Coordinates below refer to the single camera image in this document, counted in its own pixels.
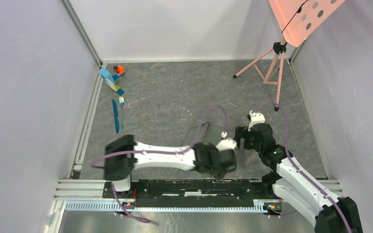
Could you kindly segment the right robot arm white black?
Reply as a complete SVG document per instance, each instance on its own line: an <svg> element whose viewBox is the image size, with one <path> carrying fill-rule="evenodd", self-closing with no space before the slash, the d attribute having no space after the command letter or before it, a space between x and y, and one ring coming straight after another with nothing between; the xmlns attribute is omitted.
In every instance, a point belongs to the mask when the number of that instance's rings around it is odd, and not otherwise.
<svg viewBox="0 0 373 233"><path fill-rule="evenodd" d="M318 182L284 146L276 143L269 124L236 127L238 148L255 150L272 171L262 177L261 192L288 202L316 233L361 233L357 204Z"/></svg>

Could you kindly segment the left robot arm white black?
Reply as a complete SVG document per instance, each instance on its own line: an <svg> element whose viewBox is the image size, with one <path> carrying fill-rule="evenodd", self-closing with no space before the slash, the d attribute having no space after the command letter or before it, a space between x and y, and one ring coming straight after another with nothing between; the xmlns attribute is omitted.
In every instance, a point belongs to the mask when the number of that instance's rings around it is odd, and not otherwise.
<svg viewBox="0 0 373 233"><path fill-rule="evenodd" d="M218 144L196 143L192 147L160 147L135 141L125 135L105 147L103 178L113 183L114 191L122 198L133 192L133 170L163 167L197 171L215 179L222 179L237 166L237 142L229 137Z"/></svg>

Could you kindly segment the grey cloth napkin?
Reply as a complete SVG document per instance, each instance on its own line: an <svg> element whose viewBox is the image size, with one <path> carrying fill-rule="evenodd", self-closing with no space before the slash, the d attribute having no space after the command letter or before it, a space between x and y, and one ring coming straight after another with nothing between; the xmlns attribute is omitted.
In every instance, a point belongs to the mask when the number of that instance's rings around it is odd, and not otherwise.
<svg viewBox="0 0 373 233"><path fill-rule="evenodd" d="M194 125L188 129L184 141L182 144L190 144L192 142L197 142L197 143L203 143L206 138L208 137L210 130L211 130L212 124L210 122L203 122L202 123L202 128L200 130L200 133L198 135L198 138L195 140L195 134L198 129L198 125Z"/></svg>

